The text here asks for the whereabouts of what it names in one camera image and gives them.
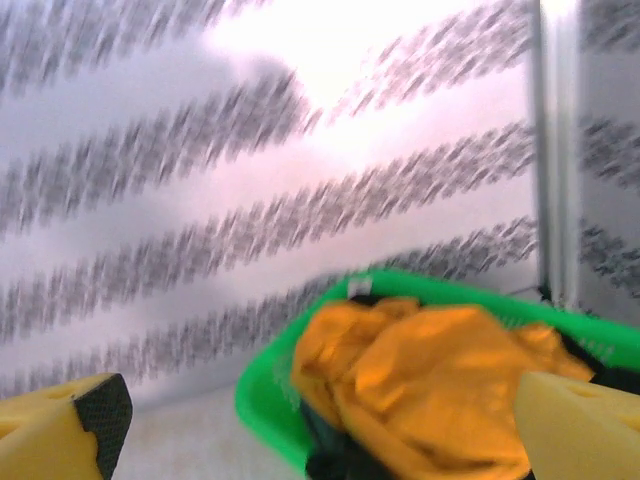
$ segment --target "black cloth inside basket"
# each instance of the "black cloth inside basket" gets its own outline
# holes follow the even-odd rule
[[[372,307],[383,298],[357,295],[351,300]],[[567,352],[595,372],[591,383],[640,395],[640,372],[607,368],[573,338],[563,332],[560,335]],[[314,450],[306,463],[306,475],[310,480],[393,480],[387,468],[364,447],[350,435],[335,430],[304,401],[300,403],[300,413],[314,442]],[[529,472],[525,478],[514,480],[535,480],[535,476]]]

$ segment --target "white floor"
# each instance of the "white floor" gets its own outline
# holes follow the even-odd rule
[[[520,298],[536,301],[536,292]],[[113,480],[300,480],[238,422],[234,387],[134,412]]]

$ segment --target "orange cloth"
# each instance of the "orange cloth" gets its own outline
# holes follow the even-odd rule
[[[550,327],[507,331],[481,307],[387,299],[318,311],[291,377],[402,480],[517,480],[530,469],[513,415],[527,371],[593,376]]]

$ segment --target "white tag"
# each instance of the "white tag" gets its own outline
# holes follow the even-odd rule
[[[352,278],[349,280],[347,295],[349,298],[353,298],[356,295],[369,295],[372,286],[373,280],[371,278]]]

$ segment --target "green plastic basket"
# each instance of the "green plastic basket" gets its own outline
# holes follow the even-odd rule
[[[257,355],[236,388],[236,412],[241,421],[301,472],[312,443],[298,411],[299,397],[289,382],[294,348],[322,305],[355,293],[413,296],[428,305],[482,305],[506,327],[543,321],[571,335],[607,365],[640,369],[640,331],[629,327],[400,271],[351,275],[330,288]]]

